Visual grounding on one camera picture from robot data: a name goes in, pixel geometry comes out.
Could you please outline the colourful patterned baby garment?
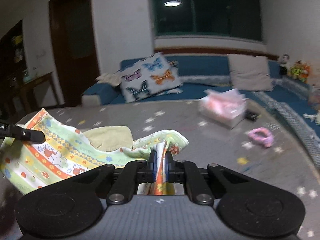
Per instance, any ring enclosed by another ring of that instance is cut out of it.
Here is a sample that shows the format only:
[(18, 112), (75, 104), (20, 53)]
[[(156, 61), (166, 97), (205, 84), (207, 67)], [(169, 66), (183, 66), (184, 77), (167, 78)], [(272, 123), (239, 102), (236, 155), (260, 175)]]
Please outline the colourful patterned baby garment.
[(148, 160), (155, 151), (155, 182), (143, 183), (138, 194), (174, 194), (165, 173), (165, 154), (177, 155), (189, 141), (165, 129), (134, 140), (127, 126), (95, 127), (81, 132), (56, 120), (45, 109), (22, 128), (43, 132), (42, 143), (6, 137), (1, 145), (1, 172), (22, 193), (59, 182), (105, 164), (124, 167), (134, 160)]

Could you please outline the dark bookshelf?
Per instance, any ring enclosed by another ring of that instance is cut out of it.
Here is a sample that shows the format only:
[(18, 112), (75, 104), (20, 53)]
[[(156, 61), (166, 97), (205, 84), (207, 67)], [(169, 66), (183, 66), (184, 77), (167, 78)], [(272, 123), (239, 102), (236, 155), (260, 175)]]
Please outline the dark bookshelf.
[(14, 98), (23, 85), (23, 72), (27, 69), (22, 21), (14, 25), (1, 38), (1, 118), (8, 119), (15, 112)]

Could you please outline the wooden side table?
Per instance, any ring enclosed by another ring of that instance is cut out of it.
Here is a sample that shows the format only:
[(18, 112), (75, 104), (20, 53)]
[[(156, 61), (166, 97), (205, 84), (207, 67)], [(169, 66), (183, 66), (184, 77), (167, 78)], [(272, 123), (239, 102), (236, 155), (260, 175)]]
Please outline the wooden side table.
[(60, 105), (54, 84), (54, 73), (33, 77), (27, 82), (22, 80), (11, 84), (10, 80), (1, 81), (1, 118), (21, 118), (42, 107)]

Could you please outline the pink tissue box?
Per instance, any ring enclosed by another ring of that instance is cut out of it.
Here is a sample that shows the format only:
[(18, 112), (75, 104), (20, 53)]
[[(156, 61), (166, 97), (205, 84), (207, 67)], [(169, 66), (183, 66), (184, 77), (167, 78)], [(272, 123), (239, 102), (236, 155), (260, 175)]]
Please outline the pink tissue box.
[(230, 129), (245, 118), (247, 98), (237, 89), (226, 92), (207, 89), (204, 92), (207, 95), (199, 99), (199, 112), (205, 117)]

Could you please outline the pink scrunchie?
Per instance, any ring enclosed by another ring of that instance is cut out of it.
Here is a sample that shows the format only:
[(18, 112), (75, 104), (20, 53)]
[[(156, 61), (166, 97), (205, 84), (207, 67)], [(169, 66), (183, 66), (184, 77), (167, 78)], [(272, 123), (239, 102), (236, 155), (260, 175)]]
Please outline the pink scrunchie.
[(270, 148), (274, 143), (274, 136), (272, 132), (265, 127), (252, 129), (249, 131), (248, 137), (251, 140), (263, 145), (265, 148)]

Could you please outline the cream lace cloth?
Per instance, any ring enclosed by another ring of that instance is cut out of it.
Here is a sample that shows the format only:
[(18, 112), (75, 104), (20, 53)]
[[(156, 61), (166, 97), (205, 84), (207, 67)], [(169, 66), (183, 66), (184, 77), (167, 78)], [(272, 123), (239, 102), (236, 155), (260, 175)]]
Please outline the cream lace cloth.
[(106, 83), (112, 87), (117, 87), (121, 84), (121, 77), (116, 74), (104, 73), (98, 76), (96, 79), (97, 83)]

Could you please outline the butterfly print pillow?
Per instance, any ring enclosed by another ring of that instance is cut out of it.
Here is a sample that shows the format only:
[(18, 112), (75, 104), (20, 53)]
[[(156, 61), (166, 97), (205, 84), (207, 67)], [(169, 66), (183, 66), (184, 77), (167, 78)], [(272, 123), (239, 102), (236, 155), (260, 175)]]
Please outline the butterfly print pillow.
[(121, 93), (126, 103), (142, 100), (183, 85), (177, 68), (163, 53), (155, 53), (118, 72)]

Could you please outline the beige sofa cushion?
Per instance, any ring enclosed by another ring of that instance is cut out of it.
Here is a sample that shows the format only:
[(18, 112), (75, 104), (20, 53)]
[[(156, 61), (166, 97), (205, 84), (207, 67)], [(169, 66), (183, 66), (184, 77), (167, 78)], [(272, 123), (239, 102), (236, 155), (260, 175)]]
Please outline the beige sofa cushion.
[(228, 54), (233, 88), (249, 91), (272, 91), (268, 60), (264, 56)]

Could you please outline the dark wooden door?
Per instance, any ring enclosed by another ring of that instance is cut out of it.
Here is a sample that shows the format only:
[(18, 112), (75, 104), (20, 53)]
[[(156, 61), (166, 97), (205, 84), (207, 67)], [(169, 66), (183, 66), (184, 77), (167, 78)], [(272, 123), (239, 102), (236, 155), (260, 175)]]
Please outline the dark wooden door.
[(83, 92), (100, 75), (91, 0), (51, 0), (50, 36), (59, 84), (66, 106), (81, 103)]

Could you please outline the beige cloth on sofa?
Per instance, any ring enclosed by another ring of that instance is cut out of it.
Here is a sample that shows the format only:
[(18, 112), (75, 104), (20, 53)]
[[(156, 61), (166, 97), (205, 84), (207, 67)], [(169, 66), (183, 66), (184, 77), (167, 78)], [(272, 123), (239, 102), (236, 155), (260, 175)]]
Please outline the beige cloth on sofa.
[(314, 122), (316, 125), (320, 125), (320, 113), (318, 112), (317, 114), (303, 114), (304, 119), (309, 119), (311, 122)]

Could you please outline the panda plush toy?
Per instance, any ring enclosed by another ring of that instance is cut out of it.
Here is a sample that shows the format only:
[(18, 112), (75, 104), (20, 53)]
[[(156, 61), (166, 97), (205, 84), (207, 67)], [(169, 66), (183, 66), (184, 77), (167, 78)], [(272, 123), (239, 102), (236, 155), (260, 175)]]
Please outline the panda plush toy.
[(283, 54), (277, 59), (277, 63), (279, 64), (279, 74), (280, 76), (286, 76), (289, 71), (289, 54)]

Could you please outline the orange fox plush toy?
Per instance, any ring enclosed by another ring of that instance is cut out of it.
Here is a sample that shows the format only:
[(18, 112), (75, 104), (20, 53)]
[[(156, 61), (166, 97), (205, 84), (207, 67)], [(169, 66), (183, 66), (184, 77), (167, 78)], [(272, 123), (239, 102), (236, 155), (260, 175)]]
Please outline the orange fox plush toy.
[(310, 74), (310, 65), (309, 64), (302, 64), (300, 68), (300, 74), (298, 76), (299, 81), (302, 83), (307, 83), (308, 77)]

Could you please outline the green framed window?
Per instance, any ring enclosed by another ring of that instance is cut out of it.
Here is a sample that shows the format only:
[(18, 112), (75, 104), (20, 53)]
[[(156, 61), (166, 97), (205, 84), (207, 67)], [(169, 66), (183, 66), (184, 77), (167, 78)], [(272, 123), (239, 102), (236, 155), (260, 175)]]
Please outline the green framed window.
[(152, 0), (157, 36), (212, 35), (261, 41), (260, 0)]

